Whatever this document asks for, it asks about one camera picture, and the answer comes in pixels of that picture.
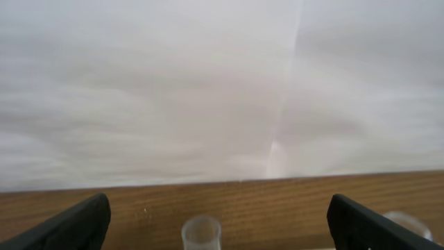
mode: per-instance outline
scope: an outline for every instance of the clear glass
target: clear glass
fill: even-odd
[[[387,212],[384,214],[385,218],[390,219],[392,222],[396,222],[400,226],[403,226],[410,231],[421,235],[424,238],[433,241],[432,232],[418,219],[403,212]]]
[[[220,250],[221,225],[208,215],[193,217],[182,227],[182,241],[184,250]]]

